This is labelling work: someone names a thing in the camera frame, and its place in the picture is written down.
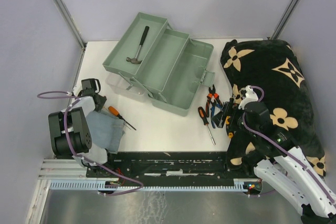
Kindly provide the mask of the black handled claw hammer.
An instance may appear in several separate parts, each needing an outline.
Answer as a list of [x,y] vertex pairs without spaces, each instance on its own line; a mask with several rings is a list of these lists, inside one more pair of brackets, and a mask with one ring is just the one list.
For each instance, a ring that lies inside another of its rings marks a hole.
[[144,41],[145,41],[145,39],[147,37],[149,29],[150,29],[149,26],[145,26],[143,34],[142,34],[142,37],[140,39],[140,43],[139,43],[137,52],[135,54],[135,57],[133,57],[133,58],[127,57],[126,58],[127,62],[130,62],[130,63],[132,63],[134,65],[139,65],[142,62],[142,60],[139,60],[139,55],[140,55],[141,49],[143,47]]

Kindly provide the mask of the green plastic tool box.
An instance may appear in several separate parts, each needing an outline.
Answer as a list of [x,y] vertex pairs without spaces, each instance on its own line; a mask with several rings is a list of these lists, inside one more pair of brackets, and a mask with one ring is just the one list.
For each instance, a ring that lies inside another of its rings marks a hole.
[[[149,26],[139,65],[126,61],[137,52]],[[106,71],[119,75],[129,88],[139,88],[156,108],[187,116],[200,86],[211,87],[215,73],[208,70],[212,44],[174,30],[167,18],[139,12],[103,62]]]

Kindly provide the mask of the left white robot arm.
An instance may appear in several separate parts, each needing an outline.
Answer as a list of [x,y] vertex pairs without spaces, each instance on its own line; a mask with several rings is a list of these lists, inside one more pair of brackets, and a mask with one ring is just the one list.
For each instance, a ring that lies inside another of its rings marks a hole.
[[56,157],[73,157],[82,166],[98,165],[98,171],[110,177],[116,171],[116,164],[108,159],[107,150],[93,142],[86,120],[91,112],[100,112],[107,100],[99,94],[100,90],[98,79],[83,79],[75,104],[49,114],[49,134]]

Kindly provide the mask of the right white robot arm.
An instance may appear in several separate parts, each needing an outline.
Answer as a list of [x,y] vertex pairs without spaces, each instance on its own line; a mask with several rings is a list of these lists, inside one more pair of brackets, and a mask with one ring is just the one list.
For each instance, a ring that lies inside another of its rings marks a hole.
[[302,223],[334,223],[335,193],[310,165],[295,138],[273,124],[266,105],[225,102],[212,121],[226,129],[229,169],[257,176],[296,209]]

